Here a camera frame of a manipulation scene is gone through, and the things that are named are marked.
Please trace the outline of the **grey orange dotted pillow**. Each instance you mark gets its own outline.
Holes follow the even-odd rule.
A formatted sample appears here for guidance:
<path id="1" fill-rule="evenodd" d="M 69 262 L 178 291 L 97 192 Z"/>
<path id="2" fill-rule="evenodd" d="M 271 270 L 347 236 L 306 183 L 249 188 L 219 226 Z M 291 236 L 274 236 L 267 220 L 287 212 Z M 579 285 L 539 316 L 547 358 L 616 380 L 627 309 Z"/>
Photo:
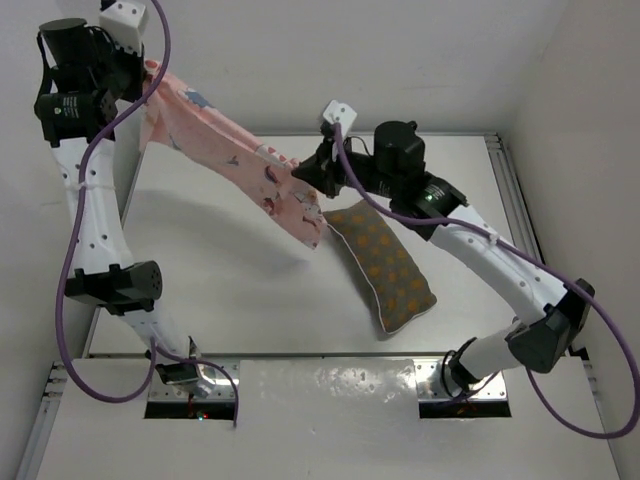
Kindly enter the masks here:
<path id="1" fill-rule="evenodd" d="M 328 211 L 325 219 L 382 331 L 394 335 L 437 303 L 429 281 L 391 227 L 366 201 Z"/>

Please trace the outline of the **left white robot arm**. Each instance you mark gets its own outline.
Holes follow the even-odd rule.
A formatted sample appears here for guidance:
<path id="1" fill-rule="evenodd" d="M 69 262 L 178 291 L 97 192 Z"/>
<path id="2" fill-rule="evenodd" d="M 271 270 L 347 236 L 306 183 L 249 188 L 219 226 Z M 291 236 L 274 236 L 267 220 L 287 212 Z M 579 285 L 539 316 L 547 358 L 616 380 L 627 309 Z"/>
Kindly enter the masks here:
<path id="1" fill-rule="evenodd" d="M 36 41 L 43 77 L 34 104 L 64 186 L 72 221 L 55 301 L 58 350 L 75 384 L 106 403 L 73 367 L 66 342 L 67 299 L 101 307 L 129 325 L 149 349 L 151 375 L 191 395 L 206 396 L 214 380 L 195 360 L 195 343 L 161 310 L 163 279 L 154 261 L 134 260 L 122 228 L 114 184 L 115 128 L 142 107 L 158 87 L 144 84 L 142 9 L 124 15 L 42 24 Z"/>

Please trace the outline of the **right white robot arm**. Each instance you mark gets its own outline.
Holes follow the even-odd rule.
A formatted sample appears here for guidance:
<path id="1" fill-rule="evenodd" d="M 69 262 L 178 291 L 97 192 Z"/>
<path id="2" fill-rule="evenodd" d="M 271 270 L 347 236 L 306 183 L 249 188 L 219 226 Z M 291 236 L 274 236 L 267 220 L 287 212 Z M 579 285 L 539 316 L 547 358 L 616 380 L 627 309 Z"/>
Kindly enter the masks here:
<path id="1" fill-rule="evenodd" d="M 426 145 L 416 129 L 413 121 L 384 122 L 374 131 L 372 154 L 362 154 L 326 121 L 322 143 L 293 175 L 329 198 L 344 187 L 361 187 L 389 199 L 394 219 L 462 262 L 511 307 L 509 327 L 469 339 L 445 361 L 444 379 L 455 391 L 469 391 L 501 370 L 550 372 L 581 332 L 589 303 L 568 283 L 515 255 L 463 193 L 427 171 Z"/>

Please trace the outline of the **pink cartoon print pillowcase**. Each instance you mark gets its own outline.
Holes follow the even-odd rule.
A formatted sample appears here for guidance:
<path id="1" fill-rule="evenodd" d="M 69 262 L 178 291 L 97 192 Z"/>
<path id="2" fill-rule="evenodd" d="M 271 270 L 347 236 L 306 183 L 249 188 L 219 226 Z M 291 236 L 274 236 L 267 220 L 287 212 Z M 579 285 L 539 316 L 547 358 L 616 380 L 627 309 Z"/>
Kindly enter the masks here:
<path id="1" fill-rule="evenodd" d="M 224 116 L 198 91 L 166 73 L 142 107 L 139 145 L 165 145 L 232 182 L 305 246 L 318 246 L 326 221 L 316 190 L 292 176 L 299 161 Z"/>

